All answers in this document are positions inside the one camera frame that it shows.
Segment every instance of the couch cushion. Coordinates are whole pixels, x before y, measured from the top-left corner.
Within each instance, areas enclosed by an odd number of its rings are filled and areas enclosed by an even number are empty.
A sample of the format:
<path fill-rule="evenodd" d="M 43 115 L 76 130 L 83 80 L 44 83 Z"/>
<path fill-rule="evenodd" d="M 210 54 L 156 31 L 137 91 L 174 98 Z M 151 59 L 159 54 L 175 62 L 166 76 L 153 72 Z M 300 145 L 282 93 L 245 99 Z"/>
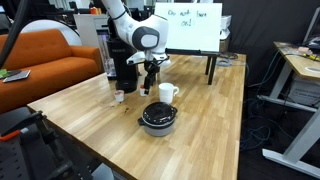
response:
<path fill-rule="evenodd" d="M 6 38 L 7 35 L 0 36 L 0 51 Z M 20 33 L 3 68 L 22 69 L 71 55 L 67 41 L 57 29 Z"/>
<path fill-rule="evenodd" d="M 30 69 L 27 79 L 0 82 L 0 113 L 24 106 L 42 97 L 99 74 L 94 60 L 68 57 L 23 68 Z"/>

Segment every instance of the standing desk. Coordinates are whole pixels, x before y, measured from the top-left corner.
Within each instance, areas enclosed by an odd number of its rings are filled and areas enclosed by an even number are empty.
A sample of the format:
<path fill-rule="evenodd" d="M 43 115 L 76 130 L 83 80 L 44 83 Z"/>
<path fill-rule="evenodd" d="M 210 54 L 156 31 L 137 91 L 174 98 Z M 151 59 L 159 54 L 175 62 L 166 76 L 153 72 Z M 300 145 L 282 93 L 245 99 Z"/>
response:
<path fill-rule="evenodd" d="M 308 123 L 304 126 L 304 128 L 283 154 L 263 149 L 263 156 L 297 171 L 320 178 L 320 168 L 300 161 L 302 156 L 320 138 L 320 109 L 310 108 L 297 103 L 285 102 L 284 100 L 278 99 L 278 96 L 292 70 L 294 70 L 294 72 L 302 78 L 320 80 L 319 72 L 307 70 L 309 67 L 320 69 L 320 62 L 312 61 L 301 56 L 287 55 L 292 54 L 293 52 L 293 49 L 290 48 L 289 44 L 280 42 L 275 42 L 274 44 L 280 51 L 281 55 L 284 56 L 286 62 L 271 91 L 271 94 L 269 96 L 259 96 L 259 98 L 273 103 L 315 112 L 315 114 L 311 117 Z"/>
<path fill-rule="evenodd" d="M 245 61 L 245 55 L 238 57 Z M 172 55 L 171 61 L 148 96 L 135 91 L 117 103 L 115 82 L 101 74 L 28 107 L 43 111 L 52 127 L 127 179 L 237 179 L 244 62 L 216 67 L 208 86 L 206 58 Z M 137 120 L 159 100 L 161 82 L 180 88 L 171 103 L 178 113 L 170 134 L 153 137 Z"/>

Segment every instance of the black curtain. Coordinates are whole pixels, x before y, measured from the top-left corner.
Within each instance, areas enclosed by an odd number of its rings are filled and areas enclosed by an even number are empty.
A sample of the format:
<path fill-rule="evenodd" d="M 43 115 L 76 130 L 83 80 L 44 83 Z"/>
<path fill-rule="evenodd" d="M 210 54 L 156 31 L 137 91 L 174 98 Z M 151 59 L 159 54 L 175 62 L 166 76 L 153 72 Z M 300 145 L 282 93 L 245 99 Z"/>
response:
<path fill-rule="evenodd" d="M 274 41 L 300 44 L 319 0 L 216 0 L 223 15 L 232 15 L 230 52 L 247 55 L 247 85 L 261 82 L 276 52 Z M 274 80 L 281 67 L 276 70 Z M 274 80 L 267 83 L 273 86 Z"/>

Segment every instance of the desk leg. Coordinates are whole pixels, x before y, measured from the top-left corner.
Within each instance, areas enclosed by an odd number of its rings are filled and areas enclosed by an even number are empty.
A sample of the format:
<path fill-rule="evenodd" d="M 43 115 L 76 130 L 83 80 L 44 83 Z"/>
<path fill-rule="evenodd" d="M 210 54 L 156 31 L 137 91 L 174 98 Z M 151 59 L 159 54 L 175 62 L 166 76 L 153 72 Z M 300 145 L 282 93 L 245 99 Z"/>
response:
<path fill-rule="evenodd" d="M 301 157 L 320 138 L 319 127 L 320 109 L 318 109 L 318 111 L 311 117 L 308 123 L 304 126 L 304 128 L 283 154 L 266 149 L 262 150 L 262 154 L 271 161 L 275 161 L 279 164 L 320 179 L 320 168 L 299 161 Z"/>
<path fill-rule="evenodd" d="M 211 62 L 211 66 L 210 66 L 208 85 L 212 84 L 214 68 L 216 67 L 217 56 L 211 57 L 211 59 L 212 59 L 212 62 Z"/>
<path fill-rule="evenodd" d="M 258 98 L 272 102 L 272 103 L 280 104 L 280 105 L 283 105 L 285 103 L 285 105 L 289 106 L 289 107 L 298 108 L 298 109 L 302 109 L 302 110 L 310 111 L 310 112 L 316 112 L 317 109 L 315 109 L 315 108 L 307 107 L 304 105 L 300 105 L 300 104 L 292 103 L 292 102 L 288 102 L 288 101 L 285 102 L 282 99 L 278 99 L 278 96 L 279 96 L 285 82 L 287 81 L 291 70 L 292 70 L 291 66 L 288 64 L 288 62 L 286 62 L 281 70 L 281 73 L 280 73 L 275 85 L 273 86 L 271 94 L 269 96 L 258 96 Z"/>
<path fill-rule="evenodd" d="M 208 56 L 207 66 L 206 66 L 206 73 L 205 73 L 206 75 L 208 75 L 208 73 L 209 73 L 210 63 L 211 63 L 211 57 Z"/>

